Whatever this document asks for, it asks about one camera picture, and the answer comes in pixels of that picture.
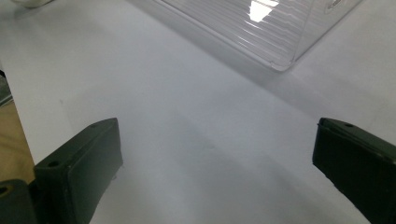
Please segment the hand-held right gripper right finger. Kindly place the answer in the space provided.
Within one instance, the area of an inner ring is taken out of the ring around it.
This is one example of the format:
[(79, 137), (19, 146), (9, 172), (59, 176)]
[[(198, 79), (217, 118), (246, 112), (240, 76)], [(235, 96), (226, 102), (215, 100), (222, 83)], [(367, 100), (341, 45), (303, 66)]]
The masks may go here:
[(312, 162), (371, 224), (396, 224), (396, 146), (350, 123), (322, 118)]

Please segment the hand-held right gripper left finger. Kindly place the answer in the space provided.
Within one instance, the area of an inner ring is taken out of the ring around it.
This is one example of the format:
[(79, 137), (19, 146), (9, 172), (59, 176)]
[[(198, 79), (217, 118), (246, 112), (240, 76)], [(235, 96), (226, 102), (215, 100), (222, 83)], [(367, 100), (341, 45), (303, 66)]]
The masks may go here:
[(58, 224), (89, 224), (122, 166), (118, 120), (86, 127), (35, 166), (37, 186), (49, 194)]

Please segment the clear plastic container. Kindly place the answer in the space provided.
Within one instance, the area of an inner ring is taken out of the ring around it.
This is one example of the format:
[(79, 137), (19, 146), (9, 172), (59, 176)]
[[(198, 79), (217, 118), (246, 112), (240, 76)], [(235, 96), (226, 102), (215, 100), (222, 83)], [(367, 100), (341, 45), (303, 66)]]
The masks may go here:
[(133, 0), (169, 10), (276, 71), (288, 70), (362, 0)]

